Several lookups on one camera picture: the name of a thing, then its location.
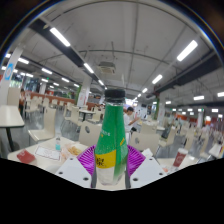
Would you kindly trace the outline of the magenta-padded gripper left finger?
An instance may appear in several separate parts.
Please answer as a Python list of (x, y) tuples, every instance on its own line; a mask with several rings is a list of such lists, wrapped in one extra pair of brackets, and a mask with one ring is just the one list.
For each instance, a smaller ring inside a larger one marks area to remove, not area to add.
[(69, 156), (56, 171), (56, 175), (84, 188), (92, 187), (95, 175), (94, 146), (85, 149), (77, 157)]

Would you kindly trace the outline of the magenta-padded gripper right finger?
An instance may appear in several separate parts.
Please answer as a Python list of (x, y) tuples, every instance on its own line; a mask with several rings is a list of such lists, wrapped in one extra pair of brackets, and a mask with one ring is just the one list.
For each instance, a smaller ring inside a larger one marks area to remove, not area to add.
[(160, 164), (144, 156), (133, 146), (128, 146), (125, 185), (127, 189), (140, 188), (166, 176)]

